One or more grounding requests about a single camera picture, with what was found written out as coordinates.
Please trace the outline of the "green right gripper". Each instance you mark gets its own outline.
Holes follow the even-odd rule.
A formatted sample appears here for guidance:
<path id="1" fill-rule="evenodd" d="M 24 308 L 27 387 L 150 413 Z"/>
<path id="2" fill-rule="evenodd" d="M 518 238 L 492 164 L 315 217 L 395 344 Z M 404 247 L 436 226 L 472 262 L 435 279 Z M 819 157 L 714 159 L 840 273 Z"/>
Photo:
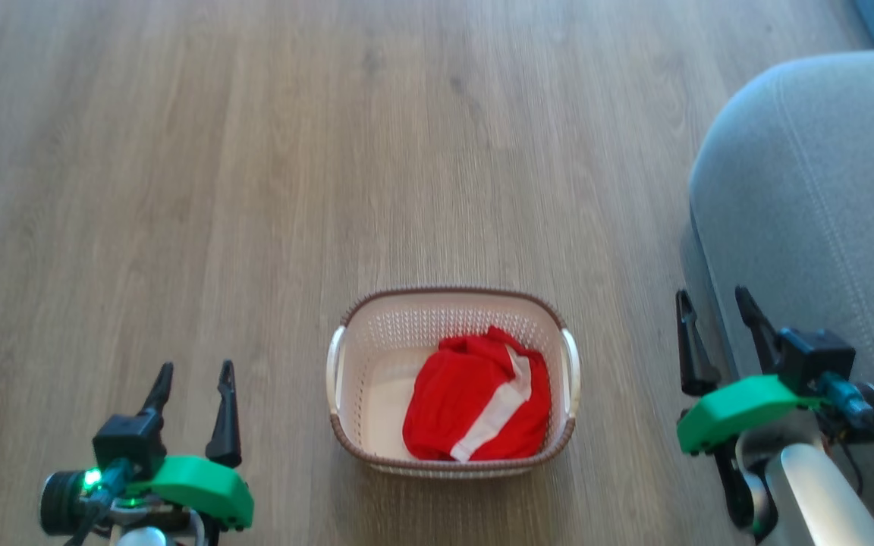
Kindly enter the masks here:
<path id="1" fill-rule="evenodd" d="M 795 394 L 775 376 L 780 349 L 778 332 L 756 303 L 748 287 L 738 284 L 735 300 L 742 322 L 749 329 L 763 375 L 756 375 L 719 388 L 721 373 L 711 364 L 689 293 L 677 290 L 675 314 L 681 391 L 701 397 L 676 426 L 682 453 L 710 453 L 744 431 L 770 424 L 784 415 L 825 404 L 822 395 Z"/>

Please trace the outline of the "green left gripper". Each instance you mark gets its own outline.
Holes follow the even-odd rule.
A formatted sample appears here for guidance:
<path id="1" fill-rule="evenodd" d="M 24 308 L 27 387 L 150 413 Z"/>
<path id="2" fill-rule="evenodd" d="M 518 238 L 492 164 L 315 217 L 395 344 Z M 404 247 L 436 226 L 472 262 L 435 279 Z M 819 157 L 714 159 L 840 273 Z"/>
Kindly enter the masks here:
<path id="1" fill-rule="evenodd" d="M 161 366 L 138 415 L 161 414 L 172 391 L 174 363 Z M 256 501 L 235 469 L 242 463 L 241 431 L 234 363 L 222 363 L 216 384 L 221 401 L 204 457 L 167 456 L 155 477 L 134 481 L 126 497 L 154 494 L 170 504 L 187 506 L 221 522 L 226 529 L 253 526 Z"/>

